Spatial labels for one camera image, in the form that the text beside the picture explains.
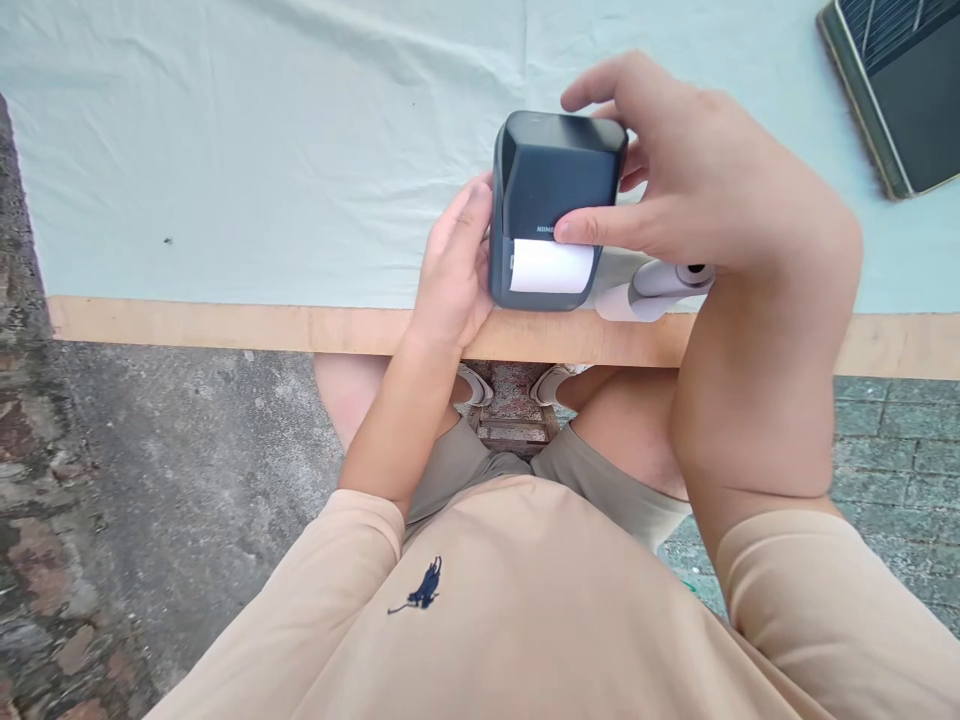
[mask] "hand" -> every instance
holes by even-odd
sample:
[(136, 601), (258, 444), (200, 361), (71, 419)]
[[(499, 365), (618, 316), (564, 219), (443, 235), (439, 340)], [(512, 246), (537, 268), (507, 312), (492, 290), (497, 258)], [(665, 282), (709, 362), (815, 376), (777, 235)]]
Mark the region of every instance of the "hand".
[(857, 221), (836, 193), (725, 93), (680, 82), (639, 51), (588, 70), (561, 98), (633, 130), (621, 190), (636, 204), (557, 222), (560, 242), (617, 245), (720, 272), (859, 262)]
[(484, 240), (493, 210), (492, 178), (487, 172), (464, 185), (430, 230), (410, 321), (409, 331), (418, 337), (461, 352), (493, 308)]

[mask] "sneaker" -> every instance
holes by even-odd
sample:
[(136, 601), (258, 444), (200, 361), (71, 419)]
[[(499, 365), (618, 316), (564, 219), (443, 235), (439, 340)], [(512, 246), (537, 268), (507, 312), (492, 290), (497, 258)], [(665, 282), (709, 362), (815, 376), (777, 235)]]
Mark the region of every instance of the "sneaker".
[(493, 402), (493, 388), (474, 370), (460, 363), (460, 367), (457, 368), (457, 375), (466, 380), (473, 391), (473, 397), (467, 401), (467, 405), (486, 407)]
[(591, 365), (558, 363), (549, 368), (530, 388), (530, 399), (540, 407), (557, 405), (557, 388), (567, 378), (579, 375)]

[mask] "shirt sleeve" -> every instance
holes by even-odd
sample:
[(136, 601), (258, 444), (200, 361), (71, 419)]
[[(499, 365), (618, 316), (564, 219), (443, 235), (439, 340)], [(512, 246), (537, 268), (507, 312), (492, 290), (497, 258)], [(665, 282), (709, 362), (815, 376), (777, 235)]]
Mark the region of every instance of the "shirt sleeve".
[(838, 720), (960, 713), (960, 642), (846, 521), (758, 515), (717, 556), (734, 628)]
[(336, 490), (149, 720), (291, 716), (396, 566), (403, 532), (392, 502)]

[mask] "khaki shorts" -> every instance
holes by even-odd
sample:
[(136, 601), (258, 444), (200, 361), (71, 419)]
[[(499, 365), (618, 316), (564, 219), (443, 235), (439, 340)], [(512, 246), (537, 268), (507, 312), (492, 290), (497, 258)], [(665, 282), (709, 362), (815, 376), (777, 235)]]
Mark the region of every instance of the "khaki shorts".
[(461, 418), (433, 446), (410, 508), (408, 537), (461, 490), (503, 475), (535, 475), (587, 500), (651, 552), (690, 514), (674, 500), (614, 467), (567, 425), (530, 463), (494, 453)]

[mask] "white paper slip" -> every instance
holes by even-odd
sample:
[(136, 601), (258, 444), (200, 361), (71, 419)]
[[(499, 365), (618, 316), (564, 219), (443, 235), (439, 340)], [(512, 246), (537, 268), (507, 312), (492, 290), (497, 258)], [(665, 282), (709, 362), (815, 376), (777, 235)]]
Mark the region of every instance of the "white paper slip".
[(581, 293), (593, 269), (593, 245), (513, 241), (512, 292)]

